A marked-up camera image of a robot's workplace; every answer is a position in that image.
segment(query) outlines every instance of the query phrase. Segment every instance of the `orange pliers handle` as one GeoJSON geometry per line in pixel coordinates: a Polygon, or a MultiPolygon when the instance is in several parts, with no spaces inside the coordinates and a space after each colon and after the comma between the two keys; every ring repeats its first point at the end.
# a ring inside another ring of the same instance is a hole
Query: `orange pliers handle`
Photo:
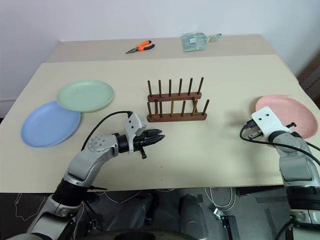
{"type": "Polygon", "coordinates": [[[153,49],[156,45],[152,44],[152,45],[150,45],[150,46],[146,46],[146,45],[148,45],[148,44],[150,44],[150,43],[151,43],[150,40],[144,41],[144,42],[140,43],[139,45],[137,45],[136,47],[138,48],[138,51],[139,51],[139,52],[142,52],[142,51],[144,51],[144,50],[153,49]]]}

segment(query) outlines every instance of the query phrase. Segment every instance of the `pliers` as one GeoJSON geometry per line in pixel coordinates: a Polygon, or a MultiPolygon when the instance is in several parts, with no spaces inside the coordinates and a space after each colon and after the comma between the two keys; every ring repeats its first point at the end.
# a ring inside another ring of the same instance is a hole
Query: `pliers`
{"type": "Polygon", "coordinates": [[[131,53],[135,53],[135,52],[142,52],[144,50],[149,50],[149,49],[153,49],[156,45],[152,44],[149,46],[145,46],[150,44],[151,41],[144,41],[142,43],[140,43],[139,45],[137,45],[136,47],[132,48],[131,50],[127,51],[125,54],[131,54],[131,53]]]}

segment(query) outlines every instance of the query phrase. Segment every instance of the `green plate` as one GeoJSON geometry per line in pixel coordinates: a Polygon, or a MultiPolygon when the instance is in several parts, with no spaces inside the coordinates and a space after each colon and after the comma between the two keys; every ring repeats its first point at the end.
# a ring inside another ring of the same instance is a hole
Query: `green plate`
{"type": "Polygon", "coordinates": [[[60,89],[56,101],[65,109],[88,113],[107,106],[115,96],[112,87],[98,80],[76,81],[60,89]]]}

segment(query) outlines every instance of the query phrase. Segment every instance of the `white wall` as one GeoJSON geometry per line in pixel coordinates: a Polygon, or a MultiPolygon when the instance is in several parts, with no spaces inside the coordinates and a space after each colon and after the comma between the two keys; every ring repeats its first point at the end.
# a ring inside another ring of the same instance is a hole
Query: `white wall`
{"type": "Polygon", "coordinates": [[[17,98],[58,41],[262,34],[298,74],[320,49],[319,23],[320,0],[0,0],[0,100],[17,98]]]}

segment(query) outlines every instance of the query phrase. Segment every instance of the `blue plate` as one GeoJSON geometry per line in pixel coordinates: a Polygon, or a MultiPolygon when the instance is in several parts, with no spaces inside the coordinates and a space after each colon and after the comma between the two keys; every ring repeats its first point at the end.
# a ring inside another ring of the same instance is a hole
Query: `blue plate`
{"type": "Polygon", "coordinates": [[[21,137],[34,148],[47,148],[68,139],[78,128],[81,113],[60,106],[57,101],[34,110],[24,121],[21,137]]]}

